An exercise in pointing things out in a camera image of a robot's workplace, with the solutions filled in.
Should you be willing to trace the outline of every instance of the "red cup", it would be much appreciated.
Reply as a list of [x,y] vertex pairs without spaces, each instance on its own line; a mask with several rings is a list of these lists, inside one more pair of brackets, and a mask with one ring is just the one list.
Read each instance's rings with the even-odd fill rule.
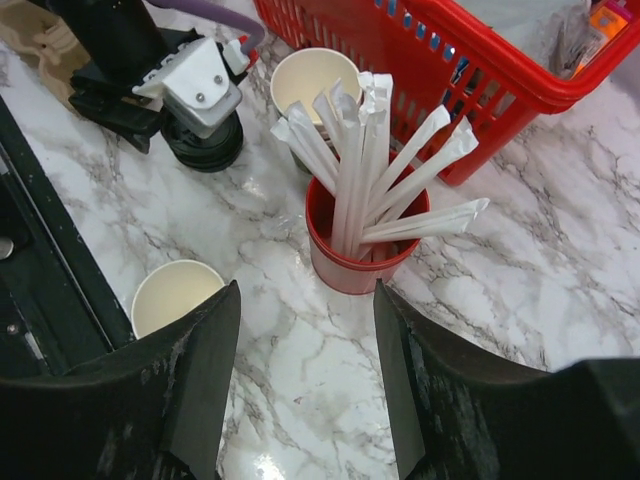
[[[411,166],[405,168],[396,183],[407,177],[413,170]],[[378,279],[382,279],[385,283],[391,280],[400,264],[420,244],[420,239],[395,242],[398,253],[382,262],[367,263],[344,257],[333,251],[325,241],[331,237],[334,205],[333,196],[314,177],[309,184],[306,201],[307,229],[311,237],[313,268],[322,281],[334,290],[348,295],[371,293]],[[401,218],[428,211],[429,197],[424,190],[409,205]]]

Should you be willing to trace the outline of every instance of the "gray marble veining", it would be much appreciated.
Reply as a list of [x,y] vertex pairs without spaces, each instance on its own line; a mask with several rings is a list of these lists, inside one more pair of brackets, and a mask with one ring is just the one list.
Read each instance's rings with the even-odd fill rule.
[[[233,7],[255,16],[250,2]],[[153,10],[159,23],[207,22]],[[372,299],[327,288],[310,265],[306,181],[273,142],[270,36],[243,83],[240,159],[219,174],[148,156],[58,104],[0,46],[0,93],[124,308],[173,259],[235,278],[243,322],[219,456],[223,478],[396,478]],[[558,369],[640,352],[640,111],[605,81],[540,117],[435,208],[492,200],[469,234],[423,241],[394,279],[426,315],[518,362]]]

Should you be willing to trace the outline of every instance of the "red plastic basket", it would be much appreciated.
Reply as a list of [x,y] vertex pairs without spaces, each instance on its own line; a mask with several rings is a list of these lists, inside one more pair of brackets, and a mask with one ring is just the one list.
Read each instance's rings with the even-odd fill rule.
[[[464,182],[539,113],[570,108],[640,43],[640,0],[628,0],[634,20],[577,76],[560,80],[452,0],[254,3],[265,24],[294,49],[333,48],[361,70],[391,73],[392,133],[401,143],[443,102],[456,120],[467,115],[479,145],[441,174],[449,185]],[[462,58],[469,63],[454,82]],[[435,135],[419,157],[427,160],[456,124]]]

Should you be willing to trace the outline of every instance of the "paper cup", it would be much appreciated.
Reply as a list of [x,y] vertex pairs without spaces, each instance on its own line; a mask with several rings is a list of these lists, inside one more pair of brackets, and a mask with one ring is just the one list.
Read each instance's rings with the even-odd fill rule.
[[224,286],[214,269],[195,260],[177,260],[154,270],[138,287],[131,307],[136,338],[184,317]]
[[[311,117],[314,126],[322,138],[328,142],[329,136],[322,125],[322,121],[313,109],[313,101],[318,93],[329,90],[338,79],[342,79],[345,93],[356,99],[362,99],[362,89],[358,84],[358,67],[349,57],[328,48],[306,48],[292,53],[276,67],[271,77],[271,99],[278,113],[285,116],[285,112],[292,103],[302,102]],[[298,168],[311,173],[304,164],[293,155]]]

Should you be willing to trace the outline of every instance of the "white paper wrapper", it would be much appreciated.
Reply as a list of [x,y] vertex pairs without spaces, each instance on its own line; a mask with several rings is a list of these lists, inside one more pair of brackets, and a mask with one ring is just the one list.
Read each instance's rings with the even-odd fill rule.
[[477,146],[478,140],[473,135],[471,124],[463,118],[442,148],[411,175],[389,190],[380,204],[369,213],[368,219],[378,218],[383,214],[380,218],[381,222],[399,218],[429,181],[444,168],[471,153]]
[[369,197],[369,208],[376,208],[380,205],[384,194],[387,193],[393,182],[407,168],[420,149],[431,140],[431,137],[442,127],[449,125],[450,119],[449,112],[442,105],[431,112],[373,186]]
[[488,205],[489,199],[480,198],[455,207],[378,224],[365,229],[362,241],[363,243],[388,242],[464,233]]

